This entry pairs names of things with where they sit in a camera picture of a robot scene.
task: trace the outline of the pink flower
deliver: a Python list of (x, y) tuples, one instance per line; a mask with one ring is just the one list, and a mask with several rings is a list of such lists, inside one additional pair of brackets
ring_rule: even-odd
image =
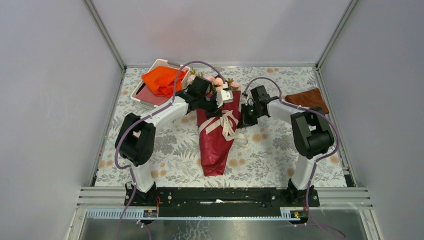
[(205, 76), (204, 78), (211, 83), (213, 83), (215, 81), (215, 78), (213, 76)]
[(215, 78), (214, 81), (212, 81), (212, 84), (222, 86), (224, 84), (224, 82), (220, 77), (217, 77), (217, 78)]
[(192, 74), (187, 78), (187, 84), (192, 84), (193, 80), (196, 78), (196, 75)]
[(231, 87), (234, 87), (234, 88), (240, 88), (240, 83), (233, 81), (233, 82), (230, 84), (230, 86), (231, 86)]

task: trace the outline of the metal frame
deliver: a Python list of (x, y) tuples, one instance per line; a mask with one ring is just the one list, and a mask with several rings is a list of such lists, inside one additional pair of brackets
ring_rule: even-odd
[[(122, 78), (119, 86), (117, 87), (113, 104), (109, 111), (109, 123), (106, 125), (104, 130), (104, 136), (107, 136), (109, 132), (109, 124), (110, 120), (113, 117), (115, 106), (118, 100), (119, 92), (122, 86), (122, 81), (125, 75), (126, 68), (147, 68), (150, 65), (125, 65), (118, 49), (112, 41), (111, 36), (109, 35), (102, 19), (99, 16), (93, 2), (91, 0), (83, 0), (86, 5), (89, 13), (93, 17), (94, 22), (96, 23), (100, 33), (102, 34), (105, 43), (109, 47), (113, 57), (115, 58), (117, 64), (122, 69)], [(323, 80), (322, 73), (320, 68), (324, 64), (329, 52), (331, 51), (333, 45), (335, 44), (338, 36), (340, 35), (341, 30), (345, 26), (349, 16), (354, 10), (355, 6), (359, 0), (351, 0), (340, 19), (336, 29), (334, 30), (331, 38), (329, 39), (322, 55), (320, 56), (317, 63), (289, 63), (289, 64), (277, 64), (277, 63), (246, 63), (246, 64), (232, 64), (228, 66), (228, 64), (217, 64), (217, 67), (312, 67), (315, 79), (318, 84), (318, 87), (321, 89), (322, 96), (329, 106), (329, 109), (333, 109), (333, 105), (328, 97), (328, 91)], [(336, 116), (330, 111), (329, 114), (330, 119), (335, 123), (337, 128), (339, 128), (339, 124), (337, 122)], [(341, 150), (339, 152), (342, 158), (342, 169), (345, 175), (350, 174), (352, 176), (352, 180), (354, 184), (357, 184), (355, 174), (350, 168), (350, 159), (346, 151), (346, 145), (343, 137), (341, 137)], [(103, 139), (99, 149), (98, 155), (100, 155), (102, 147), (105, 144), (105, 140)], [(97, 166), (99, 163), (99, 158), (96, 160), (95, 167), (93, 168), (92, 175), (90, 175), (90, 181), (92, 177), (95, 176)], [(355, 209), (361, 216), (363, 226), (365, 228), (366, 235), (368, 239), (372, 240), (382, 240), (383, 235), (380, 230), (380, 226), (376, 220), (374, 207), (370, 200), (370, 196), (368, 190), (363, 187), (317, 187), (315, 188), (318, 191), (318, 196), (320, 199), (321, 206), (317, 209), (323, 210), (352, 210)], [(81, 233), (85, 227), (85, 221), (88, 216), (90, 216), (90, 211), (96, 209), (102, 209), (103, 211), (110, 210), (111, 212), (116, 212), (116, 210), (124, 209), (124, 198), (126, 195), (126, 191), (124, 187), (82, 187), (80, 191), (80, 195), (77, 201), (77, 206), (75, 209), (74, 217), (71, 221), (71, 225), (69, 226), (68, 234), (65, 236), (66, 240), (78, 240), (81, 236)], [(141, 210), (141, 209), (151, 209), (152, 207), (129, 207), (130, 210)], [(287, 210), (301, 210), (301, 207), (282, 207), (281, 212)], [(181, 220), (192, 220), (192, 218), (184, 218), (180, 217), (177, 219)]]

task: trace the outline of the artificial flower bouquet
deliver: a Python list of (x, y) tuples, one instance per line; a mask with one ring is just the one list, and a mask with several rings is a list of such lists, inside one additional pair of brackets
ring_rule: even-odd
[[(191, 84), (196, 76), (208, 80), (211, 85), (211, 92), (223, 89), (224, 81), (219, 77), (204, 76), (202, 72), (196, 73), (191, 70), (191, 75), (187, 79), (187, 84)], [(228, 88), (232, 91), (233, 101), (225, 103), (221, 117), (206, 117), (203, 109), (197, 109), (197, 127), (199, 132), (200, 160), (203, 174), (208, 176), (223, 175), (227, 164), (228, 153), (233, 145), (234, 139), (244, 139), (243, 134), (236, 133), (237, 124), (241, 118), (239, 112), (240, 105), (240, 84), (232, 78), (227, 79)]]

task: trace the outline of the red wrapping paper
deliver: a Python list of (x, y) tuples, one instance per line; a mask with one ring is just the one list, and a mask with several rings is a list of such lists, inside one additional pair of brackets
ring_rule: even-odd
[[(240, 94), (241, 91), (233, 91), (233, 101), (230, 103), (225, 103), (224, 107), (222, 108), (222, 110), (232, 110), (232, 115), (237, 120), (240, 120), (241, 117), (239, 112)], [(206, 118), (204, 110), (197, 109), (196, 113), (197, 127), (200, 127), (208, 119)], [(215, 117), (215, 119), (207, 126), (219, 120), (219, 117)], [(232, 121), (232, 130), (236, 131), (237, 123), (234, 122), (234, 120), (231, 118), (229, 118), (229, 120)], [(203, 174), (206, 177), (224, 174), (228, 153), (231, 146), (233, 145), (233, 142), (234, 140), (227, 141), (224, 138), (222, 126), (218, 126), (208, 134), (206, 134), (205, 130), (202, 130), (199, 133), (201, 166), (203, 168)]]

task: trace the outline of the ribbon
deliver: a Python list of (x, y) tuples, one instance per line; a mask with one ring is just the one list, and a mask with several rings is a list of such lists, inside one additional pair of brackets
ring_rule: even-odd
[(239, 123), (239, 121), (233, 116), (233, 110), (222, 110), (222, 116), (219, 117), (219, 119), (217, 119), (217, 117), (211, 117), (208, 120), (204, 121), (204, 123), (199, 126), (198, 132), (200, 134), (203, 130), (205, 130), (206, 134), (209, 134), (217, 127), (222, 126), (222, 136), (225, 138), (225, 140), (234, 140), (235, 143), (239, 146), (247, 145), (248, 138), (242, 133), (237, 133), (233, 131), (233, 122), (229, 118), (234, 121), (235, 125)]

